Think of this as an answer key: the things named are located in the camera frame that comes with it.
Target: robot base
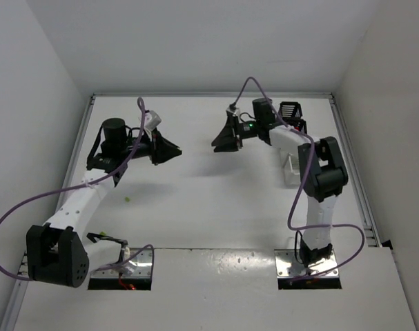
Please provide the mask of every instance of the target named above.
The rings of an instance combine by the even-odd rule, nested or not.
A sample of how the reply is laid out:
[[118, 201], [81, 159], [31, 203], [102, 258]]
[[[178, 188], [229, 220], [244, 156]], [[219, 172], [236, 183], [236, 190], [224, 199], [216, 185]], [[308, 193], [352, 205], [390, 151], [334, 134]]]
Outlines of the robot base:
[[294, 280], [302, 277], [306, 272], [310, 272], [313, 276], [316, 273], [325, 271], [337, 266], [335, 253], [327, 259], [321, 259], [316, 263], [312, 263], [306, 269], [301, 263], [295, 259], [293, 250], [276, 250], [275, 264], [277, 266], [277, 280], [279, 290], [324, 290], [324, 289], [340, 289], [340, 273], [338, 269], [323, 274], [312, 279]]
[[[130, 254], [136, 253], [139, 248], [131, 248]], [[130, 275], [121, 276], [121, 282], [125, 285], [133, 285], [136, 290], [151, 290], [151, 267], [153, 265], [153, 252], [146, 249], [137, 255], [131, 262], [134, 270]], [[119, 284], [119, 274], [114, 270], [96, 271], [91, 273], [89, 290], [125, 290]]]

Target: wall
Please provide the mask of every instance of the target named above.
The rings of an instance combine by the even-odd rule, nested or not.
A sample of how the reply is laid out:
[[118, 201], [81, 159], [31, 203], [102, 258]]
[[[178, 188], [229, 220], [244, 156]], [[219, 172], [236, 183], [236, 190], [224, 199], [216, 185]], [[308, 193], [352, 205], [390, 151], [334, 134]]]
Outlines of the wall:
[[27, 0], [87, 94], [337, 88], [378, 0]]
[[[25, 0], [0, 0], [0, 217], [25, 198], [61, 187], [86, 99]], [[25, 233], [56, 197], [13, 214], [0, 229], [0, 262], [15, 272]], [[0, 323], [14, 281], [0, 273]]]
[[419, 327], [419, 0], [382, 2], [338, 104]]

